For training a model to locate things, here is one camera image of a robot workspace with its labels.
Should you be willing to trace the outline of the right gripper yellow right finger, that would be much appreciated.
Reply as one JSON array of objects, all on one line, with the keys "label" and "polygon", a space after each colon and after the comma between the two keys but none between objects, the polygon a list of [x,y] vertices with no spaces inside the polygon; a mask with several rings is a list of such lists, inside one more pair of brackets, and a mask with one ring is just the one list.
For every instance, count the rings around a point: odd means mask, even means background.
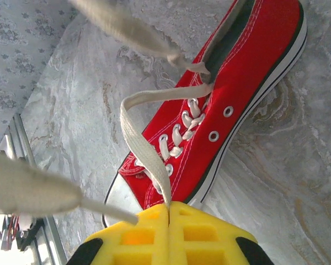
[{"label": "right gripper yellow right finger", "polygon": [[170,264],[273,264],[251,233],[222,219],[181,202],[169,218]]}]

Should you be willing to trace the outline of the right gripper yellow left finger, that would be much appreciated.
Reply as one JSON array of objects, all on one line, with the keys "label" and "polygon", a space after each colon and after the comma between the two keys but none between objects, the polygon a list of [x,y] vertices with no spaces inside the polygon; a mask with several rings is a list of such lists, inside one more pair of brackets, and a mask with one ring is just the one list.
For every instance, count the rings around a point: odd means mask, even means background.
[{"label": "right gripper yellow left finger", "polygon": [[137,216],[136,225],[121,221],[90,235],[67,264],[167,264],[167,207],[158,204]]}]

